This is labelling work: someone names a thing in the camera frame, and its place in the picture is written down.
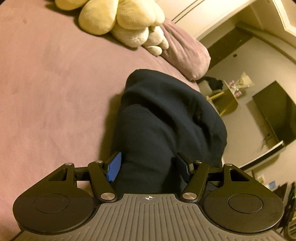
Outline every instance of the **metal rivet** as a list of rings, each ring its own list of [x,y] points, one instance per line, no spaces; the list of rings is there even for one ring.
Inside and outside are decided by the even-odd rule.
[[[192,192],[186,192],[182,195],[182,197],[186,200],[194,200],[197,198],[196,194]]]
[[[104,200],[112,200],[115,198],[115,195],[113,193],[106,192],[101,195],[101,198]]]

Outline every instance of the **bed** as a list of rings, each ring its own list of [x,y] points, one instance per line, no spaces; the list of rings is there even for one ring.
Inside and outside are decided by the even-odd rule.
[[[47,0],[0,5],[1,241],[19,232],[12,205],[23,191],[63,163],[108,158],[130,73],[158,70],[199,90],[142,47],[82,32],[78,14]]]

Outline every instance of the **clothing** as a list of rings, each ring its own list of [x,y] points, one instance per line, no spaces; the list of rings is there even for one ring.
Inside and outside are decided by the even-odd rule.
[[[122,165],[112,186],[118,195],[179,195],[186,183],[175,154],[221,167],[226,139],[223,121],[199,92],[167,74],[136,70],[118,111],[112,153],[122,153]]]
[[[214,77],[204,76],[198,80],[198,83],[202,82],[203,80],[207,81],[207,83],[209,84],[209,87],[211,88],[212,91],[223,89],[223,81],[222,80],[218,80]]]

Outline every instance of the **round pad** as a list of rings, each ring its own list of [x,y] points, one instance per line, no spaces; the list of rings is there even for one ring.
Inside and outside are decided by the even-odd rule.
[[[228,200],[229,206],[240,213],[254,213],[263,207],[260,198],[251,194],[236,194]]]
[[[64,210],[69,204],[69,199],[61,194],[50,193],[37,198],[35,208],[43,213],[56,213]]]

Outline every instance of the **blue grip pad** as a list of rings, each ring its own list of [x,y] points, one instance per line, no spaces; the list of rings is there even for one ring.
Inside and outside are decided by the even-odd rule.
[[[114,182],[119,172],[120,166],[121,166],[121,152],[119,152],[109,164],[109,169],[106,174],[106,178],[108,182],[111,182],[111,183]]]

